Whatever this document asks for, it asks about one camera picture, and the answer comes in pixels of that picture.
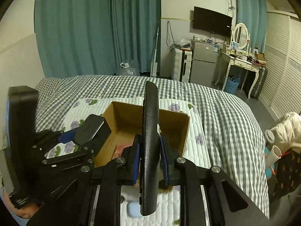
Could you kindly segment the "person's hand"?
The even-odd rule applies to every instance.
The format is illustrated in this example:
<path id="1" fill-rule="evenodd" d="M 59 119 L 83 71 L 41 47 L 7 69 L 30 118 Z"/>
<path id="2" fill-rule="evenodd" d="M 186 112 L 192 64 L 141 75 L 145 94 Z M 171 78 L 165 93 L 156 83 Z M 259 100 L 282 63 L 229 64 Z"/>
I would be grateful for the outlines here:
<path id="1" fill-rule="evenodd" d="M 34 202 L 26 203 L 21 209 L 17 209 L 10 201 L 6 190 L 3 191 L 3 199 L 7 208 L 16 216 L 23 219 L 30 219 L 43 206 Z"/>

